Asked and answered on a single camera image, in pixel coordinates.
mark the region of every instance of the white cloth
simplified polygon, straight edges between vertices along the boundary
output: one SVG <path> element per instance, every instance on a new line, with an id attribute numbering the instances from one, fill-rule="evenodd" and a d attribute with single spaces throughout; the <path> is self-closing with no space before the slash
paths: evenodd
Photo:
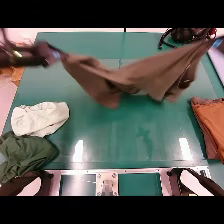
<path id="1" fill-rule="evenodd" d="M 65 102 L 43 102 L 34 106 L 15 107 L 11 125 L 15 135 L 44 137 L 53 134 L 69 118 L 69 108 Z"/>

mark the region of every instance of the floor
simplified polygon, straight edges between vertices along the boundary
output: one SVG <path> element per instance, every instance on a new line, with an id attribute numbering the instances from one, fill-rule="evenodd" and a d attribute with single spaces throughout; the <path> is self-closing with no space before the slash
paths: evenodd
<path id="1" fill-rule="evenodd" d="M 165 32 L 167 28 L 127 28 L 127 32 Z M 224 34 L 224 28 L 217 29 L 218 36 Z M 38 32 L 123 32 L 124 28 L 8 28 L 11 41 L 34 42 Z M 17 86 L 12 83 L 0 83 L 0 135 L 15 97 Z"/>

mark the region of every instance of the rust-colored garment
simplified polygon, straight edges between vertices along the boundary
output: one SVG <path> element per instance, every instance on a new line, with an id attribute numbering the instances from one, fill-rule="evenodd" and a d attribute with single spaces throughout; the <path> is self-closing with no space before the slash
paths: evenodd
<path id="1" fill-rule="evenodd" d="M 191 105 L 204 134 L 208 158 L 220 159 L 224 164 L 224 98 L 193 97 Z"/>
<path id="2" fill-rule="evenodd" d="M 109 70 L 97 59 L 70 54 L 63 59 L 67 72 L 95 101 L 117 108 L 122 92 L 146 92 L 154 100 L 175 101 L 195 80 L 198 62 L 214 40 L 191 45 L 139 60 L 117 70 Z"/>

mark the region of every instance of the green garment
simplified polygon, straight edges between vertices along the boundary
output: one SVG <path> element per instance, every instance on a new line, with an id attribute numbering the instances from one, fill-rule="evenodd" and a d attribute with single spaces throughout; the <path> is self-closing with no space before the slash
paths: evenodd
<path id="1" fill-rule="evenodd" d="M 44 138 L 17 137 L 13 132 L 7 132 L 0 137 L 0 153 L 6 158 L 6 161 L 0 164 L 0 184 L 40 169 L 52 160 L 57 152 Z"/>

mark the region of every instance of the green table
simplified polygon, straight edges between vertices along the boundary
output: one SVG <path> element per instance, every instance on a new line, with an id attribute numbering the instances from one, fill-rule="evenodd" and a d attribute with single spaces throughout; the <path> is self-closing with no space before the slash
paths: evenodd
<path id="1" fill-rule="evenodd" d="M 158 53 L 159 33 L 39 33 L 72 53 L 94 56 L 111 69 Z M 48 69 L 26 68 L 4 132 L 11 130 L 15 106 L 65 101 L 69 120 L 47 138 L 60 155 L 46 169 L 109 169 L 210 166 L 213 179 L 224 188 L 219 161 L 207 162 L 203 135 L 194 117 L 192 96 L 223 97 L 224 92 L 207 55 L 198 78 L 176 103 L 158 104 L 146 96 L 124 95 L 117 110 L 95 103 L 58 63 Z M 75 145 L 83 140 L 83 161 L 73 161 Z"/>

